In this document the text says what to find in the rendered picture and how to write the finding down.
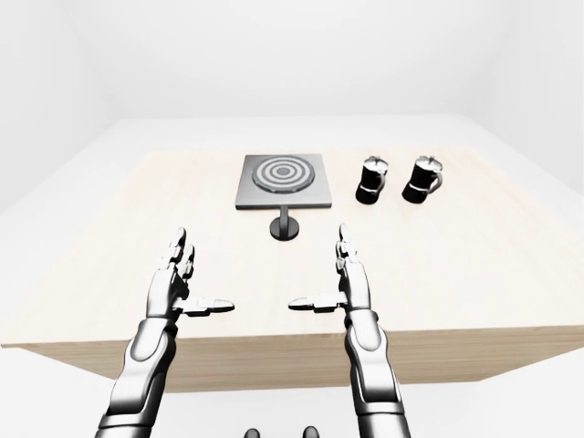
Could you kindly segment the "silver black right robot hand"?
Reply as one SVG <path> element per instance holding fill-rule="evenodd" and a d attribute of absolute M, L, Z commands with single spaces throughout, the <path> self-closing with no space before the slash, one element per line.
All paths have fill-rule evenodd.
<path fill-rule="evenodd" d="M 337 308 L 343 308 L 346 312 L 371 310 L 369 281 L 364 265 L 359 260 L 357 245 L 346 224 L 339 226 L 335 251 L 339 291 L 296 298 L 288 304 L 289 309 L 315 313 L 330 313 Z"/>

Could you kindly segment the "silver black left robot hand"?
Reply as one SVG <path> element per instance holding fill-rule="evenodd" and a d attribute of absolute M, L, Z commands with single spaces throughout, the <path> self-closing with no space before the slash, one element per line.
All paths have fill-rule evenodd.
<path fill-rule="evenodd" d="M 147 297 L 147 318 L 167 318 L 176 322 L 180 315 L 199 318 L 235 309 L 235 305 L 228 300 L 191 295 L 188 282 L 193 276 L 195 249 L 186 240 L 186 230 L 179 227 L 152 277 Z"/>

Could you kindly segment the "round black stove knob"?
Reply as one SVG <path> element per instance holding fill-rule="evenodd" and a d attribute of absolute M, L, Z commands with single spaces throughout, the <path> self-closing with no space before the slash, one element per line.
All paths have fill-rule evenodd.
<path fill-rule="evenodd" d="M 269 231 L 271 236 L 277 241 L 290 241 L 297 237 L 299 223 L 289 215 L 286 205 L 280 206 L 279 216 L 270 223 Z"/>

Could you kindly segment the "flat dark stove plate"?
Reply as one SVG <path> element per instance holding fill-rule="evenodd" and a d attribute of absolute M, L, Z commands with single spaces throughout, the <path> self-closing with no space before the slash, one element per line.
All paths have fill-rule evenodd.
<path fill-rule="evenodd" d="M 332 197 L 320 154 L 247 155 L 235 198 L 238 210 L 329 208 Z"/>

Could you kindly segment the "black silver moka pot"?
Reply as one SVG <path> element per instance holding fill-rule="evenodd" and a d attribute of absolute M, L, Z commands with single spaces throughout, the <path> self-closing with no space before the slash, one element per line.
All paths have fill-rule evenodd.
<path fill-rule="evenodd" d="M 360 203 L 371 205 L 379 200 L 388 170 L 389 164 L 379 156 L 370 156 L 364 161 L 355 193 Z"/>
<path fill-rule="evenodd" d="M 427 197 L 443 184 L 443 164 L 434 156 L 416 159 L 410 180 L 402 190 L 402 198 L 414 204 L 424 203 Z"/>

